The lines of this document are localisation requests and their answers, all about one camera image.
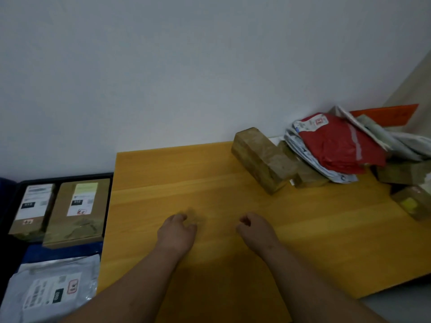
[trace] forearm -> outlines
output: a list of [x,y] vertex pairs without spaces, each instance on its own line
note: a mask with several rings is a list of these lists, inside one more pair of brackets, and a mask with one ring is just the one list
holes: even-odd
[[293,252],[277,247],[262,255],[295,323],[385,322],[322,279]]
[[152,250],[120,280],[63,322],[153,322],[178,261],[174,252]]

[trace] person's right arm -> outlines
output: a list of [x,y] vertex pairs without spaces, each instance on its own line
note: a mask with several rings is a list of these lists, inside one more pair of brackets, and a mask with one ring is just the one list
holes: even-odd
[[247,213],[237,231],[245,244],[269,267],[295,323],[383,323],[382,317],[335,288],[304,260],[285,248],[272,226]]

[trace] small cardboard box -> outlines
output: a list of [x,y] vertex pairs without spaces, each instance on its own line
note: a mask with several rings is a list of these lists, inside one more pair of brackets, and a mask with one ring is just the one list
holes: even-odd
[[416,220],[431,217],[431,181],[419,186],[408,186],[391,195]]
[[297,173],[296,162],[257,128],[236,133],[232,153],[269,195],[281,189]]
[[320,187],[329,182],[329,179],[305,163],[302,158],[299,158],[285,141],[279,142],[278,147],[289,159],[297,162],[298,172],[292,178],[296,188]]
[[27,242],[42,241],[54,199],[53,183],[27,186],[9,234]]
[[382,183],[420,185],[431,178],[431,160],[408,162],[392,160],[385,167],[377,167],[377,178]]
[[51,249],[103,240],[110,179],[62,183],[43,246]]

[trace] red package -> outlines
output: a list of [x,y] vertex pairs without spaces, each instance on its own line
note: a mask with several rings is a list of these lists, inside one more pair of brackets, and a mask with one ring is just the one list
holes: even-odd
[[385,150],[347,120],[316,113],[294,128],[321,166],[340,173],[365,173],[364,164],[385,166]]

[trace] yellow wooden desk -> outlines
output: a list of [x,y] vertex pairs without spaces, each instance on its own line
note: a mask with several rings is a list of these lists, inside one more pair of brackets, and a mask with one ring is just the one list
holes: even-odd
[[410,218],[372,174],[269,196],[230,147],[118,153],[98,291],[153,248],[165,218],[188,207],[197,214],[196,243],[172,278],[159,322],[288,321],[269,270],[235,233],[247,211],[266,217],[283,243],[357,298],[431,272],[430,226]]

